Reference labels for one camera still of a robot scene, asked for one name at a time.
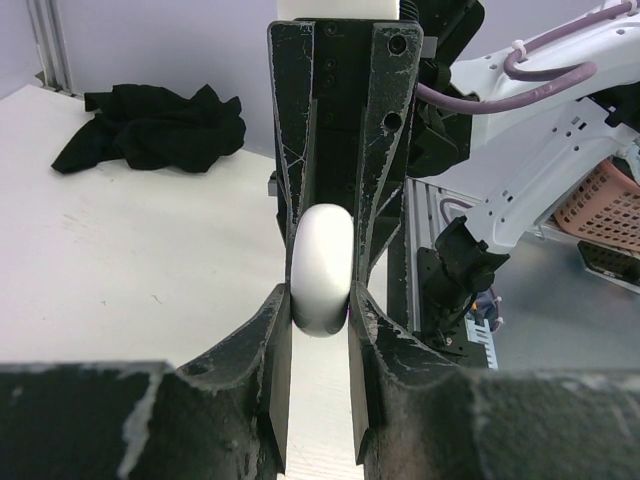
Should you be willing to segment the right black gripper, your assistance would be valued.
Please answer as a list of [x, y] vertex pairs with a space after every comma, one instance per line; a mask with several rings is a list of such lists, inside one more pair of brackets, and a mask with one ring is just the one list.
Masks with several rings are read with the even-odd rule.
[[423, 43], [411, 21], [276, 20], [268, 28], [278, 226], [292, 278], [302, 215], [317, 203], [354, 213], [354, 280], [400, 228], [410, 110]]

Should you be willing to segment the white earbud charging case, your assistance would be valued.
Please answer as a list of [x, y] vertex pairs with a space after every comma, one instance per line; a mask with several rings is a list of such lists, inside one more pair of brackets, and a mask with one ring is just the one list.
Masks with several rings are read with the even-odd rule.
[[317, 204], [301, 217], [294, 241], [292, 318], [306, 335], [324, 338], [343, 327], [353, 269], [354, 223], [334, 204]]

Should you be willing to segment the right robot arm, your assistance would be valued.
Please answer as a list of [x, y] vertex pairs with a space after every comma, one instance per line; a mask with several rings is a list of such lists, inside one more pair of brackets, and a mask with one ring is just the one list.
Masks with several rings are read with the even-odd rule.
[[404, 156], [416, 101], [462, 116], [478, 149], [546, 111], [553, 128], [517, 148], [490, 196], [435, 241], [421, 279], [420, 329], [446, 332], [487, 291], [522, 234], [601, 160], [639, 134], [608, 100], [639, 81], [639, 7], [602, 9], [488, 59], [457, 62], [451, 97], [418, 80], [423, 30], [405, 20], [277, 20], [268, 29], [279, 196], [286, 203], [291, 317], [311, 336], [337, 333], [368, 280], [374, 222]]

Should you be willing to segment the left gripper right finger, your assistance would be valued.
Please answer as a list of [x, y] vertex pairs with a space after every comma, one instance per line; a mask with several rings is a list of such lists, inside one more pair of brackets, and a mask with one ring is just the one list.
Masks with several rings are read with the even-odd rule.
[[351, 288], [356, 461], [369, 479], [635, 479], [635, 370], [460, 367]]

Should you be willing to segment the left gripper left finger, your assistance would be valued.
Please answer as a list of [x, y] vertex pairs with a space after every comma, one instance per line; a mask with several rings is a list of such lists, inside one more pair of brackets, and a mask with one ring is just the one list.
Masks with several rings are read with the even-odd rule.
[[180, 368], [1, 368], [5, 479], [274, 479], [285, 469], [290, 293]]

